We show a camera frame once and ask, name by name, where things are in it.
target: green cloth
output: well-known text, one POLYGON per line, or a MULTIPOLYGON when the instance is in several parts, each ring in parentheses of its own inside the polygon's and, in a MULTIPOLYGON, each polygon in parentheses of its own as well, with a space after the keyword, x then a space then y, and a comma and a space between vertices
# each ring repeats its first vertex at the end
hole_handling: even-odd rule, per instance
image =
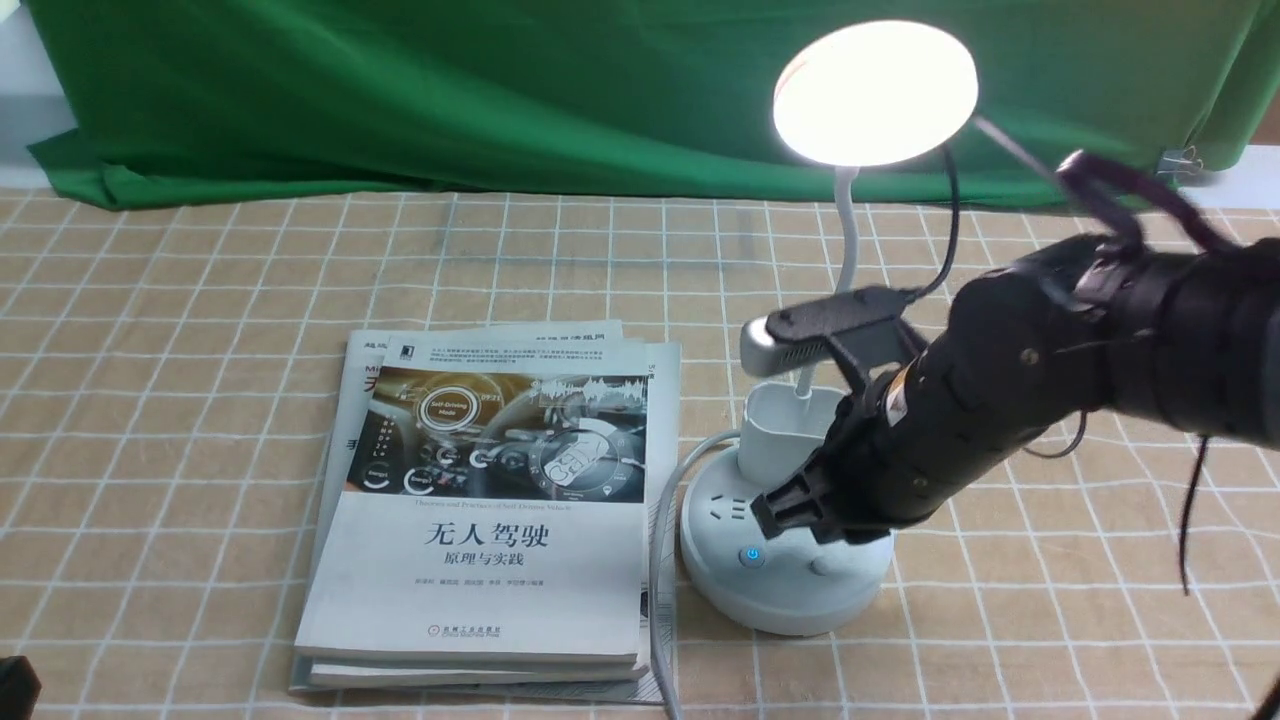
MULTIPOLYGON (((32 150, 123 209, 356 190, 813 201, 769 123, 804 45, 902 17, 974 54, 979 111, 1048 164, 1231 165, 1280 85, 1276 0, 28 0, 79 129, 32 150)), ((966 128, 964 199, 1057 196, 966 128)), ((863 201, 947 197, 936 155, 863 201)))

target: stack of books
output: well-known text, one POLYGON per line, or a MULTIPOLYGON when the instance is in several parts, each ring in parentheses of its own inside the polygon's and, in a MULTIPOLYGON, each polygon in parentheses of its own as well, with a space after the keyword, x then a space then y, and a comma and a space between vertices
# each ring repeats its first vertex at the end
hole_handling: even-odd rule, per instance
POLYGON ((618 322, 353 332, 291 689, 660 702, 678 398, 618 322))

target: lamp base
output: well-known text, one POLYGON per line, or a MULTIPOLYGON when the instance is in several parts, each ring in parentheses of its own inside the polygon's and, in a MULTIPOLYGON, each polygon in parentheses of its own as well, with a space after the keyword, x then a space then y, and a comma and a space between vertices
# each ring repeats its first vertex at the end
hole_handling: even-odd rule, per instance
POLYGON ((876 598, 893 537, 819 546, 797 528, 765 541, 750 510, 760 491, 739 470, 736 448, 690 482, 680 546, 694 587, 735 623, 777 635, 820 635, 851 621, 876 598))

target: black robotic arm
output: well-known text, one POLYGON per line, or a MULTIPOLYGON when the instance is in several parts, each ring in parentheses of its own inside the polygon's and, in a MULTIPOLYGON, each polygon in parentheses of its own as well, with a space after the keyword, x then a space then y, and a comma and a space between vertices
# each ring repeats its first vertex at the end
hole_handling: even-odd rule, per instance
MULTIPOLYGON (((823 445, 753 501, 767 538, 806 528, 822 543, 863 543, 911 528, 1046 429, 1098 410, 1202 438, 1185 538, 1208 438, 1280 448, 1280 238, 1229 242, 1178 195, 1084 154, 1059 177, 1112 232, 965 283, 932 342, 902 318, 916 296, 888 287, 744 327, 748 373, 829 356, 851 391, 823 445), (1165 209, 1199 251, 1152 250, 1103 184, 1165 209)), ((1254 717, 1277 708, 1280 683, 1254 717)))

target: lamp head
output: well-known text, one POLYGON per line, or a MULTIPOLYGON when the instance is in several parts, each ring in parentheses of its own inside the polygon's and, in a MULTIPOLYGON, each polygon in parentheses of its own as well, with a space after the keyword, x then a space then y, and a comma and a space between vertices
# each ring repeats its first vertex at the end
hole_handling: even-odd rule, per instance
POLYGON ((782 70, 773 124, 808 160, 869 168, 942 145, 978 104, 978 70, 947 32, 909 20, 826 35, 782 70))

